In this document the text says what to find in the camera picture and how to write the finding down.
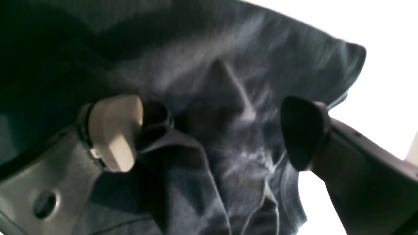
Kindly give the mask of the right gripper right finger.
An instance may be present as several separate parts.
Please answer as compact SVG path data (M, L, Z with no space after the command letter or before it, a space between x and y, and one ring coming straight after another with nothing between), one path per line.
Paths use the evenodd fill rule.
M416 163L331 118L321 102L286 97L281 128L292 166L325 183L348 235L417 234Z

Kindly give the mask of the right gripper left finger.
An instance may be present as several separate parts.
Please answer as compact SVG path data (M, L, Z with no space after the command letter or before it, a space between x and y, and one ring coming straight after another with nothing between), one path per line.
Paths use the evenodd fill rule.
M78 120L1 166L1 233L70 235L96 180L133 167L143 107L137 95L86 104Z

